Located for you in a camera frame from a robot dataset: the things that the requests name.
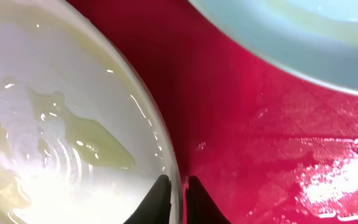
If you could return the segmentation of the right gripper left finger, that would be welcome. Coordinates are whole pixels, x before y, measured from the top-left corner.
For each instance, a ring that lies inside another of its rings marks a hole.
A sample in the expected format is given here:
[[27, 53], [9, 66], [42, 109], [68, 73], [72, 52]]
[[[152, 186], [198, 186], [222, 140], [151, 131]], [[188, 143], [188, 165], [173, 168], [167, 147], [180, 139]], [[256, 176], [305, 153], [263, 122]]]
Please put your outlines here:
[[169, 224], [171, 191], [172, 184], [168, 176], [160, 175], [124, 224]]

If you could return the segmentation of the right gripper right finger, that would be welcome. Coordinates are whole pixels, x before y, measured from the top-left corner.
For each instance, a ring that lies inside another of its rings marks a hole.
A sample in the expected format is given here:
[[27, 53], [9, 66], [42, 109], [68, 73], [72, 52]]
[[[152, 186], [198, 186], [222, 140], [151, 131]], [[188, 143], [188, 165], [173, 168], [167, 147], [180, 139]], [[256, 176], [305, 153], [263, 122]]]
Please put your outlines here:
[[196, 176], [189, 176], [185, 196], [187, 224], [230, 224]]

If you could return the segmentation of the white plate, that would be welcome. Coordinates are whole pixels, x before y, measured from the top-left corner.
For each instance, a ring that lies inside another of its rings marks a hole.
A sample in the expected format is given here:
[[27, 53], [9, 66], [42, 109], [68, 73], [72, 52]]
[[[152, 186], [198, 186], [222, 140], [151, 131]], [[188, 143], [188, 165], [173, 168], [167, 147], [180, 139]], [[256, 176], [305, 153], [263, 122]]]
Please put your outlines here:
[[66, 1], [0, 1], [0, 223], [124, 223], [175, 154], [142, 80]]

